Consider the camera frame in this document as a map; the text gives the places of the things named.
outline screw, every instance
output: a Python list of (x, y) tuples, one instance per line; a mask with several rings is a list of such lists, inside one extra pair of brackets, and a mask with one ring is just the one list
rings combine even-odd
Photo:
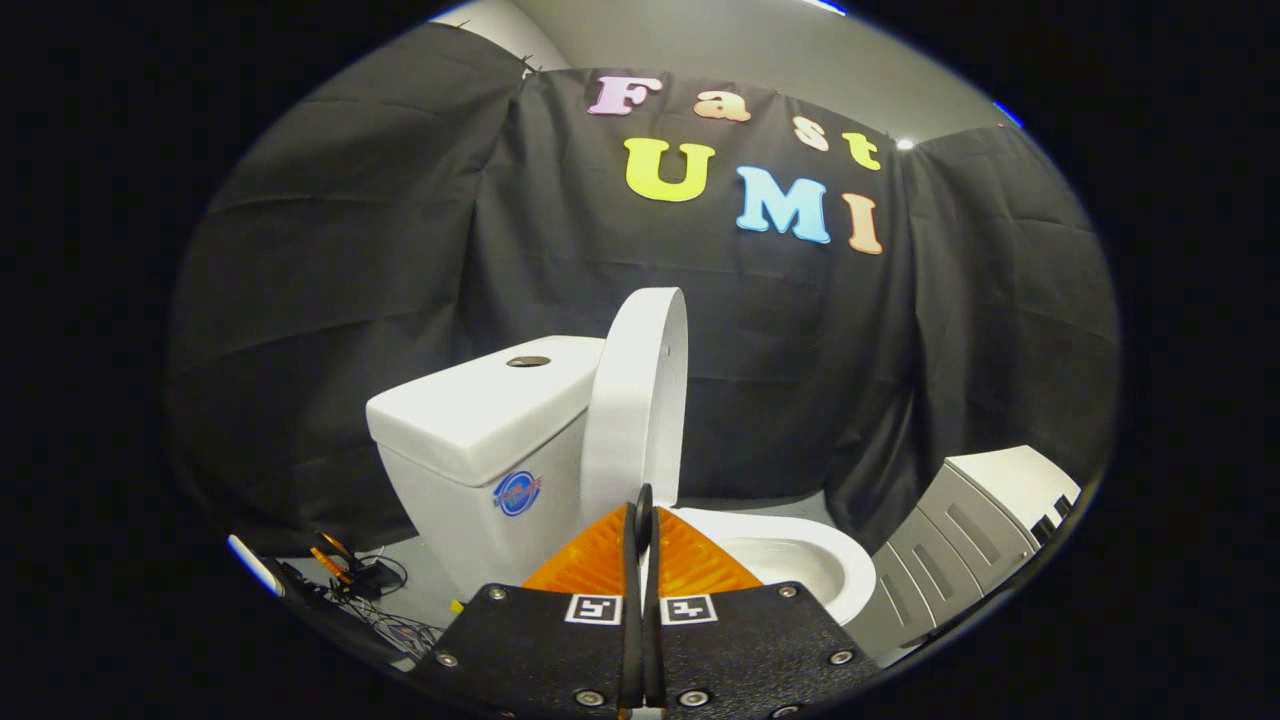
[(573, 696), (573, 700), (576, 700), (579, 705), (585, 705), (588, 707), (599, 707), (604, 705), (604, 696), (595, 691), (582, 691)]

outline white toilet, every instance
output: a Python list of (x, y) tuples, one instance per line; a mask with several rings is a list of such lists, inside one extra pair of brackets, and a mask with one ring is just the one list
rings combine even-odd
[(861, 611), (876, 570), (840, 530), (673, 507), (686, 323), (678, 288), (645, 288), (618, 310), (607, 341), (544, 337), (369, 401), (370, 434), (392, 486), (463, 598), (485, 583), (522, 584), (649, 483), (655, 506), (763, 583), (804, 583), (841, 625)]

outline blue letter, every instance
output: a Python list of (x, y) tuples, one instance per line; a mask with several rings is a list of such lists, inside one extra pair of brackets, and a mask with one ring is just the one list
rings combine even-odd
[(769, 223), (764, 222), (764, 210), (768, 209), (780, 233), (786, 233), (795, 219), (795, 233), (800, 240), (831, 242), (822, 222), (822, 196), (827, 192), (822, 183), (799, 178), (791, 184), (791, 191), (782, 195), (768, 170), (744, 165), (737, 174), (746, 183), (746, 200), (737, 227), (755, 232), (769, 229)]

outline toilet tank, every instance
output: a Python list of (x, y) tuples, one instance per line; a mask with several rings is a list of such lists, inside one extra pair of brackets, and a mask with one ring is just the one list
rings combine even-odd
[(365, 409), (404, 511), (470, 600), (522, 584), (579, 528), (604, 341), (552, 336), (394, 387)]

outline drawer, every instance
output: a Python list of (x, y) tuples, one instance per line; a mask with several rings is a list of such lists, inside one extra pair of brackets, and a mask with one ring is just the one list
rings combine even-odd
[(946, 623), (982, 598), (982, 588), (964, 560), (919, 509), (906, 516), (888, 544), (915, 579), (934, 624)]
[(882, 547), (872, 562), (876, 565), (876, 592), (845, 630), (863, 652), (878, 657), (937, 625), (920, 588), (892, 547)]
[(946, 465), (916, 509), (960, 555), (983, 594), (1012, 575), (1036, 550), (998, 505)]

